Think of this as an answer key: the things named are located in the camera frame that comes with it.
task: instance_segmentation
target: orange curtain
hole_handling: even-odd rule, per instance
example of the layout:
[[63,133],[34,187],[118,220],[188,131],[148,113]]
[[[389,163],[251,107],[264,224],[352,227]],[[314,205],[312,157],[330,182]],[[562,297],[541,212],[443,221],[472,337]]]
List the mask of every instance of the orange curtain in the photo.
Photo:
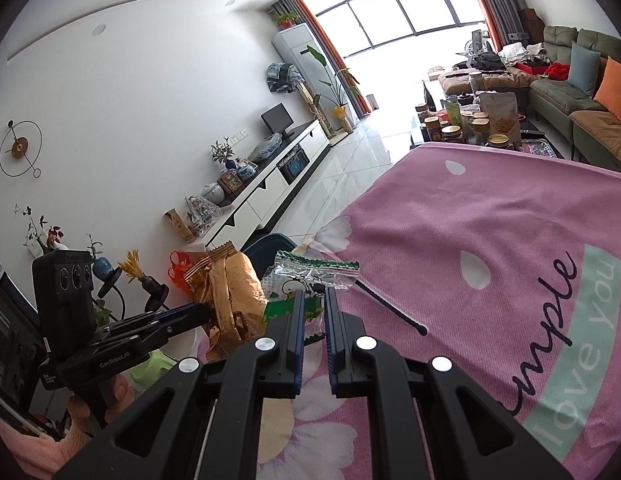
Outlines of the orange curtain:
[[[300,10],[299,13],[302,15],[302,20],[308,24],[322,49],[329,57],[335,72],[338,72],[343,68],[348,68],[347,64],[344,62],[344,59],[339,55],[337,49],[335,48],[335,45],[333,45],[331,38],[327,36],[326,32],[319,24],[317,17],[306,6],[304,0],[293,0],[293,2]],[[344,75],[343,72],[339,76],[346,88],[356,86],[356,83],[352,80],[352,78]],[[351,92],[347,92],[347,94],[360,118],[370,114],[373,111],[368,99],[366,99],[363,95],[353,95]]]
[[489,28],[489,33],[491,34],[491,40],[493,40],[495,52],[499,52],[504,48],[504,45],[507,44],[507,38],[503,38],[499,33],[497,27],[495,27],[495,14],[493,13],[491,6],[489,6],[487,0],[477,0],[479,2],[479,6],[481,7],[482,12],[484,13],[484,17],[486,18],[486,26]]

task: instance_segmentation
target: wall socket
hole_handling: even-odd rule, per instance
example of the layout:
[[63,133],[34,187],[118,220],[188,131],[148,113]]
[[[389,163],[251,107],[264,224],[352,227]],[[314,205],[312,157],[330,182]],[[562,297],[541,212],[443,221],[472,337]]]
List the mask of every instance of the wall socket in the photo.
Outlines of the wall socket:
[[241,139],[243,139],[247,135],[248,135],[248,132],[246,130],[242,130],[237,135],[233,135],[232,137],[229,137],[228,138],[228,143],[231,146],[235,146],[235,144],[237,144]]

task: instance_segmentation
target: green sofa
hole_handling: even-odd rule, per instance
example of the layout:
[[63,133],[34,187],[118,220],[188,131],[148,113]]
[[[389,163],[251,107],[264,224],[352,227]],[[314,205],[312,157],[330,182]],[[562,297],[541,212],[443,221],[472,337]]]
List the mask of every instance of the green sofa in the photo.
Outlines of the green sofa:
[[[618,38],[593,30],[544,28],[544,45],[552,61],[569,64],[572,41],[601,54],[597,86],[604,76],[609,56],[621,63],[621,40]],[[531,107],[555,126],[590,164],[621,172],[621,123],[600,103],[567,81],[550,79],[531,83],[529,101]]]

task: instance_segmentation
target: white cloth pile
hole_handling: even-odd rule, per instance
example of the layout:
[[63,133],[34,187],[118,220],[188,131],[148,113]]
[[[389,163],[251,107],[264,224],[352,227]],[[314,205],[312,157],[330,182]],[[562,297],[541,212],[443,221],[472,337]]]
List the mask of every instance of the white cloth pile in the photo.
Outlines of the white cloth pile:
[[526,48],[524,48],[522,43],[512,43],[505,46],[498,56],[501,58],[504,66],[515,66],[516,63],[523,63],[535,57],[542,61],[550,62],[543,43],[529,45]]

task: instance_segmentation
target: black countertop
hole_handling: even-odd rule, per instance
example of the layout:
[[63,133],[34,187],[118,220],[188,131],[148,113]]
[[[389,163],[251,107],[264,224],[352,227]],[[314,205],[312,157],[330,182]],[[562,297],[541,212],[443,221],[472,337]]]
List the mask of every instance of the black countertop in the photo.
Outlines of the black countertop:
[[306,130],[306,128],[311,126],[311,124],[313,124],[314,122],[315,120],[309,121],[305,124],[301,124],[300,126],[296,126],[292,130],[290,130],[287,133],[286,139],[282,139],[282,143],[276,150],[274,150],[273,153],[271,153],[271,156],[269,156],[267,160],[263,160],[257,165],[257,171],[255,171],[255,174],[251,178],[249,178],[246,182],[244,182],[244,184],[234,193],[230,195],[226,195],[223,202],[220,202],[219,207],[224,207],[226,205],[232,204],[232,202],[241,194],[241,192],[246,189],[246,186],[248,186],[248,184],[253,182],[253,180],[255,180],[259,176],[259,174],[262,173],[262,171],[264,171],[269,166],[269,164],[271,164],[273,160],[277,158],[277,155],[286,151],[286,148],[288,148],[290,145],[297,144],[296,139],[300,135],[302,135],[304,133],[304,130]]

